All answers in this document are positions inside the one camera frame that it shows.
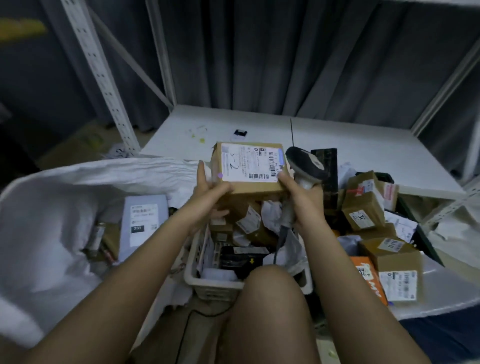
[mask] person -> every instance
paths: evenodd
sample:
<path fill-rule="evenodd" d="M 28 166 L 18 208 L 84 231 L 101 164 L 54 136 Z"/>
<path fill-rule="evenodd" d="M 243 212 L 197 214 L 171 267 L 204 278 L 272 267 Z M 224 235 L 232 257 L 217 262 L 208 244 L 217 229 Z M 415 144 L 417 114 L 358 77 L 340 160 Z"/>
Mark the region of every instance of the person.
<path fill-rule="evenodd" d="M 304 190 L 288 174 L 279 180 L 294 201 L 316 291 L 338 357 L 347 363 L 429 363 L 428 357 L 373 294 L 337 242 L 323 212 L 320 186 Z M 232 191 L 207 183 L 202 162 L 190 200 L 66 315 L 24 362 L 123 363 L 162 283 L 189 234 Z M 320 363 L 312 319 L 295 280 L 279 266 L 258 267 L 245 281 L 222 331 L 222 363 Z"/>

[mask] leg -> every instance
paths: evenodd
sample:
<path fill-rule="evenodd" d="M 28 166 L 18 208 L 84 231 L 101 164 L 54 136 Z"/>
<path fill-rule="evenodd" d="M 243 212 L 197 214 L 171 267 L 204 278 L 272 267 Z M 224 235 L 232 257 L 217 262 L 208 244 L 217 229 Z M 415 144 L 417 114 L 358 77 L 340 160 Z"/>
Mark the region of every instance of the leg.
<path fill-rule="evenodd" d="M 305 298 L 279 266 L 249 275 L 222 341 L 223 363 L 320 363 Z"/>

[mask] hand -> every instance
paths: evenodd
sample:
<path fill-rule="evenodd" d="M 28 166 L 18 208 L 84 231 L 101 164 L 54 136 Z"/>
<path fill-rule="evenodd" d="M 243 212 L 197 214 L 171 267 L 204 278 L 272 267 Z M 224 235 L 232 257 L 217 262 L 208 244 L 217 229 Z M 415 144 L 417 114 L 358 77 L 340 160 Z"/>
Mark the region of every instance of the hand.
<path fill-rule="evenodd" d="M 280 172 L 278 179 L 288 188 L 297 216 L 295 228 L 302 234 L 306 226 L 316 226 L 325 221 L 324 192 L 321 185 L 309 190 L 300 187 L 288 173 Z"/>
<path fill-rule="evenodd" d="M 215 187 L 211 182 L 207 182 L 204 163 L 200 161 L 193 194 L 176 214 L 182 214 L 187 219 L 190 233 L 195 234 L 209 219 L 221 218 L 229 213 L 228 210 L 217 210 L 216 203 L 220 197 L 231 191 L 233 186 L 229 182 L 222 182 Z"/>

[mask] dark blue cloth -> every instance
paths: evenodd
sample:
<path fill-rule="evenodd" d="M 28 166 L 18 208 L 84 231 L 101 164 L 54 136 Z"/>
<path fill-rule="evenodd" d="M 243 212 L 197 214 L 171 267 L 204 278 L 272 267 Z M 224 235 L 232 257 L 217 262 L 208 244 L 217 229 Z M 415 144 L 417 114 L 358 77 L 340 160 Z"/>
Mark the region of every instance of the dark blue cloth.
<path fill-rule="evenodd" d="M 433 364 L 480 358 L 480 305 L 400 321 Z"/>

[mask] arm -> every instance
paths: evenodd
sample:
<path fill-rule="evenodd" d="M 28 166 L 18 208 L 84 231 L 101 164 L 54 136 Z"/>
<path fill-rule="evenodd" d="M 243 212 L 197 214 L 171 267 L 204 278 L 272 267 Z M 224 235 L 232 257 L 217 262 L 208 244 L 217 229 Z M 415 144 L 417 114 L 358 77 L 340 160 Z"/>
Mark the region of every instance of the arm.
<path fill-rule="evenodd" d="M 342 363 L 430 363 L 352 264 L 325 221 L 320 186 L 306 191 L 287 174 L 317 293 Z"/>
<path fill-rule="evenodd" d="M 230 189 L 222 183 L 210 190 L 200 162 L 192 198 L 31 349 L 25 363 L 124 362 L 185 239 Z"/>

